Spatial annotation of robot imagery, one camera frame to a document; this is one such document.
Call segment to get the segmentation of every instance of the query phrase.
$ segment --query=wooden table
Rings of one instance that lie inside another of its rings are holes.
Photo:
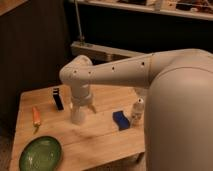
[[[70,121],[70,90],[60,88],[64,110],[58,111],[52,97],[53,87],[24,92],[21,95],[10,170],[19,170],[19,157],[24,147],[39,136],[59,140],[63,157],[59,171],[85,170],[145,151],[143,119],[139,126],[123,131],[112,119],[112,113],[123,110],[128,117],[137,95],[131,87],[91,86],[97,113],[84,107],[86,120],[81,126]],[[32,107],[41,114],[42,125],[33,134]]]

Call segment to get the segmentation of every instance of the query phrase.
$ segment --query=black object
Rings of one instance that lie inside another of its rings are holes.
[[[129,120],[124,116],[123,111],[113,112],[113,120],[117,123],[119,131],[130,127]]]
[[[59,88],[53,88],[53,98],[55,100],[55,104],[56,104],[58,110],[63,110],[64,107],[63,107],[63,104],[61,102],[61,98],[59,95]]]

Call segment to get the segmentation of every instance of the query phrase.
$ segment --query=wall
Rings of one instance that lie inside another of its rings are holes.
[[[59,84],[70,59],[60,0],[31,0],[0,17],[0,124],[14,131],[20,93]]]

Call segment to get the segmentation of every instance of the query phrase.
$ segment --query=metal rod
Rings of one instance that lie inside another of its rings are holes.
[[[75,12],[76,12],[77,24],[78,24],[79,40],[83,44],[84,43],[84,36],[82,34],[82,29],[81,29],[81,20],[80,20],[77,0],[74,0],[74,3],[75,3]]]

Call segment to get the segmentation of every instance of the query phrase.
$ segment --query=dark background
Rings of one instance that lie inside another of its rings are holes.
[[[79,6],[88,43],[139,52],[200,48],[213,52],[213,22]],[[0,125],[14,132],[20,94],[60,84],[59,70],[78,39],[74,6],[30,0],[0,16]]]

